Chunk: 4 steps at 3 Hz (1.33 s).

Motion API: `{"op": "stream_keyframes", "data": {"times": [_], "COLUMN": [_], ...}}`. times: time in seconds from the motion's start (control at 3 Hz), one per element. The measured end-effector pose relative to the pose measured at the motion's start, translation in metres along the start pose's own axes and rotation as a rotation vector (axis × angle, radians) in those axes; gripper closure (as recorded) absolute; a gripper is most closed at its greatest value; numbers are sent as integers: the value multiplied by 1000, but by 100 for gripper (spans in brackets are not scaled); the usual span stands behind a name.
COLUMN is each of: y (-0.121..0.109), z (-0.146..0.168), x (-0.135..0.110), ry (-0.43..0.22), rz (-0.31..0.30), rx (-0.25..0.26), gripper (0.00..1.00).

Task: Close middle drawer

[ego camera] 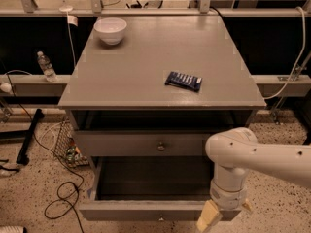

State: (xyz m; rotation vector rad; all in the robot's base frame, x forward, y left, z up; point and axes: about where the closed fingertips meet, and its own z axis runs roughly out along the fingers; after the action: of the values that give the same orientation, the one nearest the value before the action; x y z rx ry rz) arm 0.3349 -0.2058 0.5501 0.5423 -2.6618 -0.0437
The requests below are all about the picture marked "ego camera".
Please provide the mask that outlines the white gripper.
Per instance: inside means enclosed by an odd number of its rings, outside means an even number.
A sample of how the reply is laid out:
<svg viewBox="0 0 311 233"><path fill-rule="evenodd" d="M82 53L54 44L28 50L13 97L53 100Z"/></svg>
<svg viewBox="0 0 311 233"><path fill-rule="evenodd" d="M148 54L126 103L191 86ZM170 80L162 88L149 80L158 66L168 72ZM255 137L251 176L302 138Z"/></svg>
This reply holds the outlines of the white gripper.
<svg viewBox="0 0 311 233"><path fill-rule="evenodd" d="M210 196L212 200L205 202L201 215L196 223L196 228L200 233L209 230L220 221L222 214L219 208L231 211L242 206L242 209L250 215L254 211L252 203L247 198L246 187L243 187L239 191L225 191L218 187L214 181L211 181Z"/></svg>

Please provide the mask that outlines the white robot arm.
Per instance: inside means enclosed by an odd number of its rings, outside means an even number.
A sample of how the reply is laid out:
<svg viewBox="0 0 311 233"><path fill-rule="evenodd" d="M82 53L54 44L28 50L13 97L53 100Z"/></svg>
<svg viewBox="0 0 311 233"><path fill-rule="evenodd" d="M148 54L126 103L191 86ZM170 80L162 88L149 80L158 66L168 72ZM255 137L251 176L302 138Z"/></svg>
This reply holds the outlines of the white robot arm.
<svg viewBox="0 0 311 233"><path fill-rule="evenodd" d="M303 187L311 187L311 147L308 145L261 144L248 128L217 133L205 144L214 162L210 196L196 223L206 233L222 218L223 211L252 210L245 181L251 170Z"/></svg>

